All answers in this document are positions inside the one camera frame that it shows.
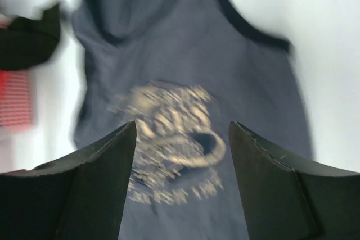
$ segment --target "black object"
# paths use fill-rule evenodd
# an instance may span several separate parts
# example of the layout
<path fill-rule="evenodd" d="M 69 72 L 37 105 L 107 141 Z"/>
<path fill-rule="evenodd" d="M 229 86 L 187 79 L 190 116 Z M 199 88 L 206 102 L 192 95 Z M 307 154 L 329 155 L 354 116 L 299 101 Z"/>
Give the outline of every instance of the black object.
<path fill-rule="evenodd" d="M 229 138 L 251 240 L 360 239 L 360 174 L 304 159 L 239 123 Z"/>
<path fill-rule="evenodd" d="M 0 239 L 117 240 L 135 143 L 129 123 L 34 170 L 0 174 Z"/>
<path fill-rule="evenodd" d="M 0 29 L 0 70 L 25 70 L 47 62 L 60 42 L 60 1 L 40 20 L 16 17 Z"/>

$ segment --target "neckline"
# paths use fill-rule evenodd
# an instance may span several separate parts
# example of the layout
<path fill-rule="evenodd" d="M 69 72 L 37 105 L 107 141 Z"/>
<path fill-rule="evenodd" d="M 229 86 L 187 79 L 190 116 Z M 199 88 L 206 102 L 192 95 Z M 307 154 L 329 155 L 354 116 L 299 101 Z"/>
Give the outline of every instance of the neckline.
<path fill-rule="evenodd" d="M 289 52 L 288 40 L 275 38 L 253 27 L 237 12 L 230 0 L 218 0 L 218 2 L 226 19 L 240 34 L 263 45 Z"/>

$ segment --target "graphic print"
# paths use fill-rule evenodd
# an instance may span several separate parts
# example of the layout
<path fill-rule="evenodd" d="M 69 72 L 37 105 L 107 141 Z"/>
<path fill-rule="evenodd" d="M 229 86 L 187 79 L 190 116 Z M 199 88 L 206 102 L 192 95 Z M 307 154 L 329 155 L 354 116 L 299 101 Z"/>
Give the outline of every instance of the graphic print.
<path fill-rule="evenodd" d="M 107 109 L 125 116 L 119 126 L 136 122 L 130 200 L 175 205 L 186 203 L 190 196 L 204 200 L 223 189 L 213 166 L 224 157 L 226 145 L 212 130 L 209 112 L 219 115 L 219 109 L 202 87 L 135 87 L 128 94 L 117 95 Z M 176 185 L 184 173 L 191 179 L 194 170 L 201 170 L 199 181 Z"/>

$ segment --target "dark gray t-shirt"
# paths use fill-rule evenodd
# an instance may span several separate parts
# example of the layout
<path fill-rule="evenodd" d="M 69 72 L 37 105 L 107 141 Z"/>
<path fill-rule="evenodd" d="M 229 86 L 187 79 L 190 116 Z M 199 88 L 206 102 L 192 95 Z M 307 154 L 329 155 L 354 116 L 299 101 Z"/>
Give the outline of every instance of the dark gray t-shirt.
<path fill-rule="evenodd" d="M 119 239 L 248 239 L 229 123 L 311 157 L 288 42 L 228 0 L 83 0 L 73 28 L 88 84 L 77 146 L 137 124 Z"/>

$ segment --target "white surface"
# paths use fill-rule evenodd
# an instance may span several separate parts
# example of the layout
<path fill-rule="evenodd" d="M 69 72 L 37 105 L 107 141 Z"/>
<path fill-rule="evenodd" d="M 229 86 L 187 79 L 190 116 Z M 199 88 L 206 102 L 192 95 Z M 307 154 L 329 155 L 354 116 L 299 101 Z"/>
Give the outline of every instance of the white surface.
<path fill-rule="evenodd" d="M 78 0 L 68 0 L 76 6 Z M 316 159 L 360 171 L 360 1 L 232 0 L 246 19 L 269 33 L 289 37 L 304 91 Z M 19 15 L 46 0 L 7 0 Z M 54 61 L 34 70 L 37 126 L 15 138 L 16 169 L 33 167 L 73 150 L 71 134 L 82 99 L 81 50 L 67 36 Z"/>

